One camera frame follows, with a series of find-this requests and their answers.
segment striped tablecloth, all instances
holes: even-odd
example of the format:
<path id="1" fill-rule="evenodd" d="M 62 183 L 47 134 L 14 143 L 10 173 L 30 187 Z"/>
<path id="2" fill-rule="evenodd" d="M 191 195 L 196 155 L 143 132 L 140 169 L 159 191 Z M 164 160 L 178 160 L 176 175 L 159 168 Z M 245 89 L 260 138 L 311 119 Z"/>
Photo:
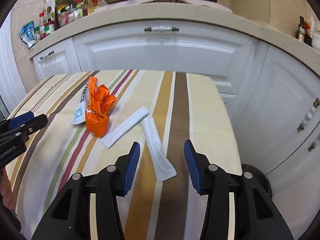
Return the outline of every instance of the striped tablecloth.
<path id="1" fill-rule="evenodd" d="M 105 84 L 117 97 L 109 113 L 108 130 L 140 107 L 149 109 L 176 177 L 156 181 L 141 125 L 107 149 L 85 125 L 69 123 L 90 76 L 96 76 L 99 84 Z M 202 75 L 144 70 L 56 75 L 36 86 L 10 117 L 30 110 L 35 115 L 46 114 L 48 125 L 34 133 L 27 151 L 7 166 L 13 193 L 18 197 L 16 212 L 27 239 L 31 239 L 42 215 L 73 173 L 98 173 L 127 154 L 134 141 L 141 146 L 136 176 L 128 195 L 118 197 L 126 240 L 199 239 L 207 197 L 197 195 L 191 185 L 183 156 L 186 139 L 190 138 L 196 151 L 206 154 L 211 163 L 230 173 L 242 173 L 223 101 L 214 83 Z M 95 195 L 91 205 L 91 234 L 97 239 Z M 229 230 L 233 212 L 231 209 Z"/>

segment white door frame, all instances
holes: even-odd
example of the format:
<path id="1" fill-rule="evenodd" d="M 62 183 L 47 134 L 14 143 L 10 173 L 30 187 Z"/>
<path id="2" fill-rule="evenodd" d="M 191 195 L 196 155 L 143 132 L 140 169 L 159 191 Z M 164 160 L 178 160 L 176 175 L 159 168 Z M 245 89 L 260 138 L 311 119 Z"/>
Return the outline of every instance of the white door frame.
<path id="1" fill-rule="evenodd" d="M 0 28 L 0 95 L 8 111 L 12 112 L 26 94 L 13 55 L 10 11 Z"/>

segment cabinet door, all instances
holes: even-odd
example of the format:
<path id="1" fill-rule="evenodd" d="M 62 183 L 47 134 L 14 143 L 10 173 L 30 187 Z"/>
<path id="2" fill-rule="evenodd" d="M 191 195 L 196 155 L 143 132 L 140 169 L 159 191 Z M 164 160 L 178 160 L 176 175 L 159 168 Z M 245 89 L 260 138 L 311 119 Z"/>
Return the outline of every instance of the cabinet door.
<path id="1" fill-rule="evenodd" d="M 297 131 L 316 97 L 320 97 L 319 78 L 270 45 L 253 94 L 234 129 L 241 162 L 265 174 L 281 164 L 318 124 L 320 107 L 304 130 Z"/>
<path id="2" fill-rule="evenodd" d="M 313 221 L 320 209 L 320 125 L 309 138 L 267 177 L 271 183 L 273 202 L 281 212 L 295 239 Z"/>
<path id="3" fill-rule="evenodd" d="M 146 27 L 160 26 L 177 27 L 179 31 L 145 32 Z M 206 74 L 225 99 L 234 125 L 262 68 L 267 44 L 260 42 L 264 49 L 257 54 L 258 43 L 255 38 L 222 27 L 169 20 L 116 24 L 75 36 L 83 71 L 148 69 Z M 262 62 L 255 61 L 261 53 Z"/>
<path id="4" fill-rule="evenodd" d="M 40 80 L 48 76 L 81 72 L 73 38 L 63 40 L 33 57 Z"/>

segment human hand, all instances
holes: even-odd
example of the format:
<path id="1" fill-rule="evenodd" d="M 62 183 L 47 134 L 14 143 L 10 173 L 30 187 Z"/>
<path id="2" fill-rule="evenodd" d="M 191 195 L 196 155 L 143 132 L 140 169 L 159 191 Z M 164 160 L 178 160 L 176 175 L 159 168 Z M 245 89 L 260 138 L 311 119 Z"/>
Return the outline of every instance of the human hand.
<path id="1" fill-rule="evenodd" d="M 9 209 L 15 209 L 16 200 L 13 196 L 10 181 L 7 175 L 5 168 L 0 170 L 1 179 L 0 179 L 0 194 L 2 196 L 3 205 Z"/>

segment orange plastic bag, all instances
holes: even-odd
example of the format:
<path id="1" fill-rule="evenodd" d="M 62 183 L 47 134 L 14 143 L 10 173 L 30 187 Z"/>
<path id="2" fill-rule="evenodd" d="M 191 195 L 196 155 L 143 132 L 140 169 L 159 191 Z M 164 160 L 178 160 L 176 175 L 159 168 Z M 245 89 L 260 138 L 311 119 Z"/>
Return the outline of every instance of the orange plastic bag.
<path id="1" fill-rule="evenodd" d="M 98 79 L 90 77 L 88 81 L 89 105 L 85 110 L 87 129 L 101 137 L 107 130 L 109 121 L 108 111 L 116 102 L 116 97 L 110 94 L 105 85 L 97 86 Z"/>

